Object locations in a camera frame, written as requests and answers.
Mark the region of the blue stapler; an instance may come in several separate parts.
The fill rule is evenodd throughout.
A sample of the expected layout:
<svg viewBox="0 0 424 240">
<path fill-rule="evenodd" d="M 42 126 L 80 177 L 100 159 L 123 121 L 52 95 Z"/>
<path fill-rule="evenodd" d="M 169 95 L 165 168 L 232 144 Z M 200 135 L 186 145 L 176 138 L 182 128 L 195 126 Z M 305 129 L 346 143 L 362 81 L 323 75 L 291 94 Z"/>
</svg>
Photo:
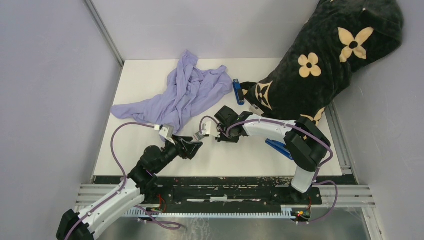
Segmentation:
<svg viewBox="0 0 424 240">
<path fill-rule="evenodd" d="M 232 83 L 234 94 L 236 97 L 237 104 L 239 106 L 243 106 L 245 104 L 245 97 L 243 93 L 243 89 L 238 79 L 234 79 Z"/>
<path fill-rule="evenodd" d="M 265 140 L 265 143 L 269 145 L 270 147 L 272 147 L 277 152 L 279 152 L 280 154 L 287 157 L 289 160 L 293 160 L 290 151 L 286 149 L 286 145 L 284 143 L 276 141 L 276 140 L 271 140 L 268 138 Z"/>
</svg>

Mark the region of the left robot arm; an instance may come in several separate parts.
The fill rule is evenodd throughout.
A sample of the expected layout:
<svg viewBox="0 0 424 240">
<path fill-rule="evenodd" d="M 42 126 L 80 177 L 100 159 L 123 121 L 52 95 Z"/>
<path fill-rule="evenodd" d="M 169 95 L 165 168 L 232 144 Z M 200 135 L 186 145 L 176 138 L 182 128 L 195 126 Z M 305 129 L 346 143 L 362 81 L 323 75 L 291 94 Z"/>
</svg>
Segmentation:
<svg viewBox="0 0 424 240">
<path fill-rule="evenodd" d="M 164 147 L 148 146 L 136 166 L 111 192 L 92 205 L 75 212 L 70 209 L 61 218 L 58 240 L 97 240 L 128 210 L 142 202 L 156 200 L 157 174 L 175 158 L 193 159 L 203 146 L 192 137 L 172 136 Z"/>
</svg>

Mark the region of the beige and black stapler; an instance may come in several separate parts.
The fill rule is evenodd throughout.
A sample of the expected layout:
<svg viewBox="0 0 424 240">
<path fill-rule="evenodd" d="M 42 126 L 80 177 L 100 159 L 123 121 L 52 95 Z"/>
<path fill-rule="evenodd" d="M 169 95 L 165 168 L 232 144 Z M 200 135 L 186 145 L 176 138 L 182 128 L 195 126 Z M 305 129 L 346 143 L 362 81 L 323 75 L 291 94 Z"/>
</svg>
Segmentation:
<svg viewBox="0 0 424 240">
<path fill-rule="evenodd" d="M 264 111 L 260 109 L 259 107 L 257 107 L 255 104 L 252 104 L 249 107 L 249 111 L 258 116 L 262 116 L 264 114 Z"/>
</svg>

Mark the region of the box of staples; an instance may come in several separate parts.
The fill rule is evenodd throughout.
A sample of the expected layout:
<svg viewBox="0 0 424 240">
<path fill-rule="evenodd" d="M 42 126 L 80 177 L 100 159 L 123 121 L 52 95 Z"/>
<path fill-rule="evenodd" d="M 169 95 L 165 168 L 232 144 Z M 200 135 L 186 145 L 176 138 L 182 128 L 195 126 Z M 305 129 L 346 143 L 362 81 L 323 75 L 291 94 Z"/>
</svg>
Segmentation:
<svg viewBox="0 0 424 240">
<path fill-rule="evenodd" d="M 200 142 L 203 138 L 204 138 L 204 135 L 202 134 L 201 131 L 198 131 L 193 135 L 193 140 L 195 142 Z"/>
</svg>

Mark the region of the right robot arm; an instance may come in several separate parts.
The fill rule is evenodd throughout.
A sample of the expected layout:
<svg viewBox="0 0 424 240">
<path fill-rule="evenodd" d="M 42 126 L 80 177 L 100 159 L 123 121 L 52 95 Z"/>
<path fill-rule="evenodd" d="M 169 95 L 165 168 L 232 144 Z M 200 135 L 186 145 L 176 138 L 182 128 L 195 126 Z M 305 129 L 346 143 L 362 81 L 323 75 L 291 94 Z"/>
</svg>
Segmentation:
<svg viewBox="0 0 424 240">
<path fill-rule="evenodd" d="M 328 138 L 307 117 L 277 120 L 249 111 L 237 114 L 228 106 L 223 106 L 214 117 L 220 131 L 217 141 L 237 143 L 240 137 L 264 137 L 294 161 L 296 170 L 288 196 L 295 204 L 309 198 L 308 190 L 322 164 L 334 155 Z"/>
</svg>

